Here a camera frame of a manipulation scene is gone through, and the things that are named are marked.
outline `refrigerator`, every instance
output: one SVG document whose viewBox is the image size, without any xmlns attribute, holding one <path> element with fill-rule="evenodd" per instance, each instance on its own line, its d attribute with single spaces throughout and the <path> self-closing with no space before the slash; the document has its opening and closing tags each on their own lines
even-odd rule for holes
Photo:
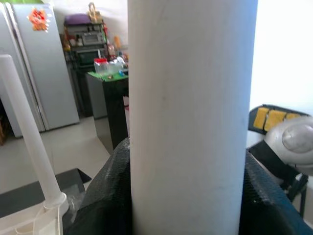
<svg viewBox="0 0 313 235">
<path fill-rule="evenodd" d="M 28 19 L 34 8 L 45 11 L 46 30 L 34 31 Z M 79 122 L 51 5 L 0 3 L 0 54 L 12 56 L 39 131 Z M 21 137 L 1 79 L 0 99 L 14 135 Z"/>
</svg>

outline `white cylinder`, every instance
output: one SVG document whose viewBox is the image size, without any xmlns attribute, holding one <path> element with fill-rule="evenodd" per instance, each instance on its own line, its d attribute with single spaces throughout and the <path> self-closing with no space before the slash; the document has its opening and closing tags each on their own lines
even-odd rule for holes
<svg viewBox="0 0 313 235">
<path fill-rule="evenodd" d="M 64 195 L 54 176 L 44 143 L 31 113 L 19 75 L 10 55 L 0 55 L 0 77 L 9 95 L 15 116 L 45 196 L 45 206 L 60 204 Z"/>
<path fill-rule="evenodd" d="M 129 0 L 136 235 L 238 233 L 257 0 Z"/>
</svg>

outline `jar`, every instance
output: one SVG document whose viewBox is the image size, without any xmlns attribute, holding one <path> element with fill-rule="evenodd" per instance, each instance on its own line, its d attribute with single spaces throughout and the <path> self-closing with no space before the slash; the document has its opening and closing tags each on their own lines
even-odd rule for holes
<svg viewBox="0 0 313 235">
<path fill-rule="evenodd" d="M 95 58 L 94 60 L 94 68 L 96 73 L 105 74 L 108 72 L 108 61 L 106 58 Z"/>
<path fill-rule="evenodd" d="M 113 62 L 110 61 L 108 64 L 108 73 L 109 74 L 115 74 L 119 73 L 120 71 L 123 71 L 123 64 L 120 62 Z"/>
</svg>

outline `red lid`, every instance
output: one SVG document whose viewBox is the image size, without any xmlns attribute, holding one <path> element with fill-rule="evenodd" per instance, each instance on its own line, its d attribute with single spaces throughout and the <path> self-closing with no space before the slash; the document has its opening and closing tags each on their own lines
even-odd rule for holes
<svg viewBox="0 0 313 235">
<path fill-rule="evenodd" d="M 103 63 L 103 62 L 107 62 L 108 60 L 106 58 L 94 58 L 93 61 L 97 63 Z"/>
</svg>

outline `black mat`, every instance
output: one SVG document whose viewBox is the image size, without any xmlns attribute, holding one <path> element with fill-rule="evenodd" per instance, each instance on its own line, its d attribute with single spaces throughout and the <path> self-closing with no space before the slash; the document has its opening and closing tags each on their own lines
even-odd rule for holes
<svg viewBox="0 0 313 235">
<path fill-rule="evenodd" d="M 56 175 L 61 191 L 77 185 L 79 192 L 85 192 L 84 183 L 91 178 L 79 169 Z M 45 200 L 39 182 L 0 194 L 0 218 L 39 204 Z"/>
</svg>

